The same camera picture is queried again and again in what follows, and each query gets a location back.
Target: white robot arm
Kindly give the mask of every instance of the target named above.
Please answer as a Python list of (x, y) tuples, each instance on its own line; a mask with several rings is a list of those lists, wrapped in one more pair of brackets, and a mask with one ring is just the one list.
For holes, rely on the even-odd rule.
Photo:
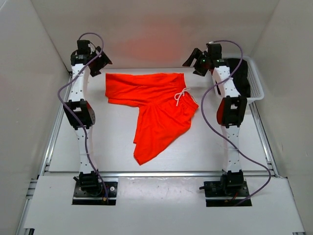
[[(73, 76), (76, 76), (76, 74), (82, 69), (84, 65), (83, 64), (76, 64), (72, 66), (72, 72)], [(90, 69), (87, 67), (85, 70), (79, 75), (78, 79), (73, 83), (71, 87), (71, 91), (69, 94), (68, 100), (71, 102), (80, 102), (82, 101), (83, 103), (80, 104), (79, 107), (76, 107), (73, 111), (74, 112), (81, 112), (82, 108), (81, 106), (84, 106), (84, 104), (89, 105), (89, 103), (86, 100), (86, 95), (87, 95), (87, 84), (88, 84), (88, 78), (90, 75)], [(95, 121), (95, 114), (94, 112), (91, 113), (91, 119), (94, 119)], [(98, 169), (97, 164), (94, 160), (93, 156), (93, 146), (92, 146), (92, 129), (93, 126), (91, 125), (87, 130), (87, 146), (89, 150), (89, 157), (90, 160), (92, 161), (93, 165), (95, 166), (96, 169)], [(89, 160), (87, 158), (86, 150), (85, 150), (85, 132), (82, 128), (77, 128), (75, 129), (76, 137), (78, 140), (78, 146), (79, 146), (79, 155), (80, 155), (80, 169), (79, 172), (82, 172), (84, 174), (89, 174), (93, 171), (93, 168), (91, 164), (89, 163)]]
[(183, 66), (191, 66), (196, 59), (194, 74), (205, 76), (210, 70), (213, 83), (219, 84), (216, 89), (223, 99), (217, 111), (217, 121), (224, 137), (224, 163), (221, 181), (212, 184), (209, 189), (221, 190), (220, 196), (233, 195), (245, 187), (245, 182), (238, 149), (227, 140), (238, 147), (239, 130), (244, 120), (247, 98), (238, 92), (233, 79), (230, 78), (230, 67), (228, 61), (222, 58), (221, 44), (207, 44), (207, 47), (208, 50), (204, 52), (195, 48)]
[(103, 186), (93, 156), (92, 128), (95, 124), (95, 113), (86, 101), (87, 84), (89, 75), (94, 77), (100, 74), (100, 69), (107, 64), (112, 64), (112, 62), (100, 47), (93, 50), (90, 44), (91, 42), (88, 40), (78, 40), (78, 49), (71, 55), (73, 77), (77, 77), (77, 79), (72, 83), (68, 102), (64, 103), (64, 111), (69, 123), (75, 130), (79, 144), (79, 179), (76, 177), (74, 179), (82, 191), (95, 195), (102, 190)]
[[(230, 70), (228, 66), (220, 66), (214, 68), (212, 73), (213, 81), (219, 83), (229, 78)], [(232, 79), (220, 84), (219, 90), (222, 97), (240, 97), (235, 84)], [(221, 125), (223, 136), (227, 137), (231, 142), (233, 142), (237, 147), (239, 147), (239, 126), (237, 125)], [(239, 152), (232, 146), (228, 141), (224, 140), (224, 172), (239, 172), (241, 169)]]

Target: white drawstring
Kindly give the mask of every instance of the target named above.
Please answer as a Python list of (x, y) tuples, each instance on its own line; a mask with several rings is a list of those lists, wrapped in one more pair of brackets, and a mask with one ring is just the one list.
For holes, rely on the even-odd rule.
[(181, 98), (181, 96), (185, 96), (185, 92), (190, 90), (189, 87), (185, 87), (184, 89), (182, 89), (181, 92), (175, 94), (174, 96), (174, 99), (177, 100), (177, 103), (176, 103), (176, 107), (178, 106), (178, 103), (179, 103), (179, 99)]

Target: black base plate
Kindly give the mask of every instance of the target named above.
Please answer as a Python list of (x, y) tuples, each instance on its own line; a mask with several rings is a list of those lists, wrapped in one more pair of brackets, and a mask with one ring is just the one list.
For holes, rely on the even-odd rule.
[[(206, 197), (206, 207), (232, 207), (240, 202), (243, 198), (249, 196), (249, 189), (244, 181), (241, 189), (239, 189), (237, 199), (230, 200), (234, 195), (225, 194), (222, 190), (220, 181), (205, 181), (204, 182), (204, 192)], [(251, 200), (247, 199), (243, 203), (238, 205), (239, 207), (250, 207), (252, 206)]]
[(116, 195), (117, 195), (117, 185), (118, 182), (105, 182), (105, 185), (108, 190), (109, 200), (104, 201), (102, 192), (99, 195), (89, 194), (80, 189), (80, 185), (76, 182), (74, 194), (73, 194), (73, 205), (103, 205), (103, 206), (115, 206), (116, 204)]

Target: white panel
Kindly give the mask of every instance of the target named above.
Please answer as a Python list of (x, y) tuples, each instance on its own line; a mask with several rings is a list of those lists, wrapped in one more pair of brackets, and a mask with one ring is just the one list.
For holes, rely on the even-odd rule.
[[(32, 0), (67, 68), (84, 32), (105, 39), (110, 68), (177, 68), (193, 48), (231, 39), (249, 54), (278, 0)], [(95, 37), (90, 37), (96, 44)], [(224, 52), (238, 53), (233, 45)]]
[(281, 175), (313, 234), (313, 1), (280, 1), (254, 58), (263, 77), (262, 121)]
[(67, 71), (28, 0), (0, 9), (0, 234), (13, 234), (36, 178)]
[[(207, 208), (206, 178), (119, 178), (116, 206), (74, 206), (72, 177), (39, 179), (25, 227), (35, 235), (292, 235), (303, 232), (286, 179), (272, 179), (252, 207)], [(247, 178), (249, 190), (265, 177)]]
[[(127, 69), (105, 70), (112, 73), (151, 74), (158, 72), (183, 72), (186, 86), (198, 104), (208, 87), (213, 85), (211, 75), (201, 77), (192, 74), (194, 70), (186, 69)], [(133, 144), (138, 108), (124, 105), (108, 104), (105, 97), (105, 74), (90, 77), (87, 99), (95, 111), (96, 124), (93, 129), (94, 157), (100, 171), (221, 171), (224, 156), (223, 139), (206, 125), (200, 109), (192, 119), (189, 131), (175, 140), (169, 147), (153, 160), (139, 166), (134, 159)], [(204, 109), (212, 125), (220, 132), (216, 121), (216, 111), (220, 99), (214, 91), (208, 94)], [(266, 157), (253, 121), (247, 110), (241, 126), (239, 137), (240, 149), (252, 159), (266, 163)], [(264, 170), (260, 166), (241, 158), (245, 171)], [(73, 128), (66, 117), (61, 124), (50, 171), (79, 170), (78, 142)]]

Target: red shorts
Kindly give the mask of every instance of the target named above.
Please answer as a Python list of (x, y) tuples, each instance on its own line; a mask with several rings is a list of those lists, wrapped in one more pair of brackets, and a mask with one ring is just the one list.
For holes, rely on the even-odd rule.
[(177, 106), (174, 96), (184, 88), (183, 73), (106, 74), (109, 103), (139, 107), (134, 158), (140, 165), (189, 130), (198, 104), (185, 92)]

